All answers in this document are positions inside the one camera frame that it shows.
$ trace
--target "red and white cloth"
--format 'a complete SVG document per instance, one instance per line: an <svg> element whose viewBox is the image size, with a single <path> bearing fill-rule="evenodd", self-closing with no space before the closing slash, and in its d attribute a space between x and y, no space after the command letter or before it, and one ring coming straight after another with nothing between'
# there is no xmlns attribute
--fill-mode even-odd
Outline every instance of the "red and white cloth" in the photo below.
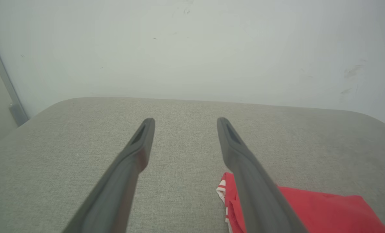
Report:
<svg viewBox="0 0 385 233"><path fill-rule="evenodd" d="M310 233L385 233L384 224L361 196L278 188ZM216 191L225 204L230 233L245 233L233 174L226 172Z"/></svg>

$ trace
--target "gray upholstered surface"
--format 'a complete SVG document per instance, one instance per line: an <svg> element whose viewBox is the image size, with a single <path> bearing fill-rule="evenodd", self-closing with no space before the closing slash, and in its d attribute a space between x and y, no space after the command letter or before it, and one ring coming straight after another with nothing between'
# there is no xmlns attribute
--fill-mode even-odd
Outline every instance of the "gray upholstered surface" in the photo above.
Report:
<svg viewBox="0 0 385 233"><path fill-rule="evenodd" d="M225 167L216 120L230 120L281 186L359 194L385 223L385 124L324 109L80 98L0 142L0 232L61 232L144 118L156 120L128 232L228 232L215 192Z"/></svg>

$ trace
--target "wall stain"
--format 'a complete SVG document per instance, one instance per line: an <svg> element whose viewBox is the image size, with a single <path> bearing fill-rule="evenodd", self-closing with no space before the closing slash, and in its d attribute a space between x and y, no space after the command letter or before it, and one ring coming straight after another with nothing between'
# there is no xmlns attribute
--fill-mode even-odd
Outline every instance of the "wall stain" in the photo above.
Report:
<svg viewBox="0 0 385 233"><path fill-rule="evenodd" d="M341 94L349 94L351 92L351 89L352 88L345 89L345 90L341 91Z"/></svg>
<svg viewBox="0 0 385 233"><path fill-rule="evenodd" d="M345 70L345 79L351 79L357 75L357 72L362 68L362 65L355 65L351 69Z"/></svg>
<svg viewBox="0 0 385 233"><path fill-rule="evenodd" d="M189 9L189 6L187 6L187 7L184 9L184 15L189 14L189 12L190 12L190 9Z"/></svg>
<svg viewBox="0 0 385 233"><path fill-rule="evenodd" d="M313 79L313 76L309 74L309 72L306 72L305 69L300 68L300 75L299 75L299 81L306 82L311 81Z"/></svg>

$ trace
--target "red fabric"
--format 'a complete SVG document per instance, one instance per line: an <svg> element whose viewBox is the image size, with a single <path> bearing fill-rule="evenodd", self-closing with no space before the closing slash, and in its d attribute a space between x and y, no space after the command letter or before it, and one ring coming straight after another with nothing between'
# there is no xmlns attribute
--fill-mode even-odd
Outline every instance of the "red fabric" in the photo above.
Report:
<svg viewBox="0 0 385 233"><path fill-rule="evenodd" d="M233 233L245 233L234 176L226 172L225 206ZM385 226L361 196L339 196L278 187L310 233L385 233Z"/></svg>

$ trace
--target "white stripe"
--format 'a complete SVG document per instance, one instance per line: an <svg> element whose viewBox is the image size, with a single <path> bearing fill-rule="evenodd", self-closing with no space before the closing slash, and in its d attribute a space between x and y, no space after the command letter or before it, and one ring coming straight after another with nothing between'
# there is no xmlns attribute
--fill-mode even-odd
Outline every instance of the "white stripe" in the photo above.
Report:
<svg viewBox="0 0 385 233"><path fill-rule="evenodd" d="M228 232L229 232L229 233L232 233L232 229L231 229L231 224L230 224L230 222L228 222Z"/></svg>
<svg viewBox="0 0 385 233"><path fill-rule="evenodd" d="M225 208L225 216L228 216L228 207ZM225 217L225 222L230 223L230 220L228 220L228 218Z"/></svg>
<svg viewBox="0 0 385 233"><path fill-rule="evenodd" d="M225 188L216 188L216 192L218 193L220 199L222 200L222 202L225 203Z"/></svg>

